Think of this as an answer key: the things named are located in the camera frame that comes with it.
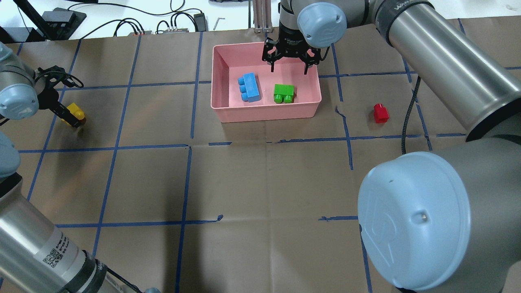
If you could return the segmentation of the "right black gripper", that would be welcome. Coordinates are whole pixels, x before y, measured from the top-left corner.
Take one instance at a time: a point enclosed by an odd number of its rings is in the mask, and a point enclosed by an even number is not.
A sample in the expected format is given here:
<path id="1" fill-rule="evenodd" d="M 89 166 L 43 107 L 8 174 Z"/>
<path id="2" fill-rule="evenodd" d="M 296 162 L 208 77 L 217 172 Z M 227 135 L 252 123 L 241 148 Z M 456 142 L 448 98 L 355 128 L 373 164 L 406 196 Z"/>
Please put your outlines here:
<path id="1" fill-rule="evenodd" d="M 264 42 L 262 61 L 270 65 L 273 73 L 275 62 L 283 57 L 299 58 L 305 64 L 305 75 L 309 68 L 322 61 L 321 49 L 311 48 L 300 30 L 280 24 L 278 40 L 266 38 Z"/>

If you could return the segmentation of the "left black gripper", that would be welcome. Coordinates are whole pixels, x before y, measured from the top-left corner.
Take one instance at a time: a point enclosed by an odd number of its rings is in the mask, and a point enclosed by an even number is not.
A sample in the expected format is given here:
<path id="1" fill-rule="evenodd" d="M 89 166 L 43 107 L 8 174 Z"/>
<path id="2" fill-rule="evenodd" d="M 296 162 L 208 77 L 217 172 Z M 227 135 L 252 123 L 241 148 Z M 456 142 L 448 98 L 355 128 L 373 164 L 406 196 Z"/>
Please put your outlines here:
<path id="1" fill-rule="evenodd" d="M 67 125 L 80 128 L 82 126 L 82 109 L 75 103 L 65 107 L 59 103 L 59 93 L 54 89 L 58 81 L 46 81 L 43 90 L 37 95 L 39 110 L 50 110 Z"/>

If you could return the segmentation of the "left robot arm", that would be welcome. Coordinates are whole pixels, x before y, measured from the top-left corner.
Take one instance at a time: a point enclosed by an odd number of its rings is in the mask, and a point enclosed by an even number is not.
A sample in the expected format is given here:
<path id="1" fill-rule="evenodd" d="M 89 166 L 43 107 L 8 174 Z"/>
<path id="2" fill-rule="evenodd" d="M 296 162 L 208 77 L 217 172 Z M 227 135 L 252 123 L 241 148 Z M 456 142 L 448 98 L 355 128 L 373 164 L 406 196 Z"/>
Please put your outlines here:
<path id="1" fill-rule="evenodd" d="M 33 70 L 1 44 L 1 120 L 19 120 L 48 109 L 69 126 L 80 128 L 85 113 L 65 107 L 55 85 L 82 88 L 65 69 Z M 67 237 L 21 193 L 20 154 L 1 134 L 1 277 L 25 293 L 139 293 L 140 289 Z"/>

